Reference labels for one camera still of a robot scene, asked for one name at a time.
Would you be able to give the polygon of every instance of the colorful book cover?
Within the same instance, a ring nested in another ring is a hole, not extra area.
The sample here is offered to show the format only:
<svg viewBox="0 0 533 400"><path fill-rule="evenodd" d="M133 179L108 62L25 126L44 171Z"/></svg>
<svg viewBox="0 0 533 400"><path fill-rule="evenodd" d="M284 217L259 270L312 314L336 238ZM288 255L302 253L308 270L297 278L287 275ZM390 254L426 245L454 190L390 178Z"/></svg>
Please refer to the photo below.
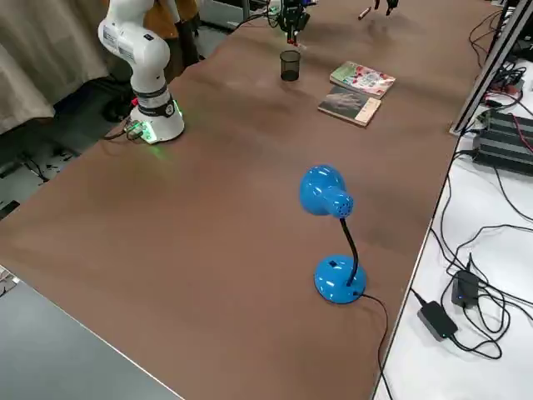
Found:
<svg viewBox="0 0 533 400"><path fill-rule="evenodd" d="M346 89L381 98L395 82L395 78L347 61L330 75L330 81Z"/></svg>

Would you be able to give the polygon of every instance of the gray table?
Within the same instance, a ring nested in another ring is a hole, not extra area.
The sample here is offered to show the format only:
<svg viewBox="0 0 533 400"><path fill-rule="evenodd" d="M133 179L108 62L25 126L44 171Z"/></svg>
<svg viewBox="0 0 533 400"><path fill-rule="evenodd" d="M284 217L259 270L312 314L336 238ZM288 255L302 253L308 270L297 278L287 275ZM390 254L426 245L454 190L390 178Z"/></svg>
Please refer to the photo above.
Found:
<svg viewBox="0 0 533 400"><path fill-rule="evenodd" d="M0 298L0 398L180 397L20 282Z"/></svg>

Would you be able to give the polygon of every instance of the white table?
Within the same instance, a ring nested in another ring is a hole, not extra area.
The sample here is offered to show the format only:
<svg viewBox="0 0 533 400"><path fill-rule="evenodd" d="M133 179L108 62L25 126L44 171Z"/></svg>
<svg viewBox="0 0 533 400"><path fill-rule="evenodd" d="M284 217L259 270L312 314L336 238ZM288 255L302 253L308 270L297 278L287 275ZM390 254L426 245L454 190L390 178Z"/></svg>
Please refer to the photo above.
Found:
<svg viewBox="0 0 533 400"><path fill-rule="evenodd" d="M533 64L527 63L522 102L533 111ZM505 97L494 97L508 103ZM505 112L531 118L520 105ZM471 138L461 139L459 148L471 148ZM501 179L511 201L525 214L533 216L533 178L501 172ZM455 251L485 225L509 223L533 228L520 217L501 194L494 170L473 164L469 157L454 161L450 170L452 199L444 219L444 237ZM449 197L445 188L431 226L439 232L442 208ZM500 229L482 234L459 253L466 264L471 252L476 264L492 285L500 290L533 301L533 233ZM437 241L429 233L413 273L412 287L426 301L440 299L450 277L448 262L442 257ZM445 308L456 322L456 336L466 346L479 343L481 336L467 322L459 307L451 303L451 290L445 296ZM496 307L483 309L497 315ZM385 365L385 375L394 400L507 400L531 398L533 359L533 324L513 307L511 328L501 339L503 357L493 361L462 352L450 340L437 342L422 325L416 313L420 304L410 293L396 325ZM533 313L533 307L525 306ZM479 322L472 311L474 321ZM375 400L388 400L382 379Z"/></svg>

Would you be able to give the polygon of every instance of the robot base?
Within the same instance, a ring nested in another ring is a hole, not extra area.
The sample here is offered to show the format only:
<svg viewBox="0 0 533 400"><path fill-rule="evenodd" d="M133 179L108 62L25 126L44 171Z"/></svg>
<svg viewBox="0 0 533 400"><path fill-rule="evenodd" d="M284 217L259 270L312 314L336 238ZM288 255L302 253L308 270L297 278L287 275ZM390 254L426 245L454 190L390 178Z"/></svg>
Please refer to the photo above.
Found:
<svg viewBox="0 0 533 400"><path fill-rule="evenodd" d="M132 130L139 129L141 139L150 144L177 138L183 133L185 123L176 102L174 107L176 111L170 117L150 117L141 113L138 107L133 108L130 114Z"/></svg>

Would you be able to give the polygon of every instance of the power adapter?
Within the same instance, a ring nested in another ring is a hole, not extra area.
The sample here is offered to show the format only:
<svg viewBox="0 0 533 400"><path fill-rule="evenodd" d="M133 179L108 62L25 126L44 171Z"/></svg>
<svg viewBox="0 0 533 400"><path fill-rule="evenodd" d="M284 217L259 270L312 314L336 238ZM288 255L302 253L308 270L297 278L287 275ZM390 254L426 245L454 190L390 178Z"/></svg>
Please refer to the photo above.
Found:
<svg viewBox="0 0 533 400"><path fill-rule="evenodd" d="M417 313L418 318L436 340L441 342L457 332L456 323L448 317L448 314L438 302L426 302L413 288L410 290L422 305L422 308Z"/></svg>
<svg viewBox="0 0 533 400"><path fill-rule="evenodd" d="M480 279L470 271L460 270L453 277L451 302L462 308L477 305Z"/></svg>

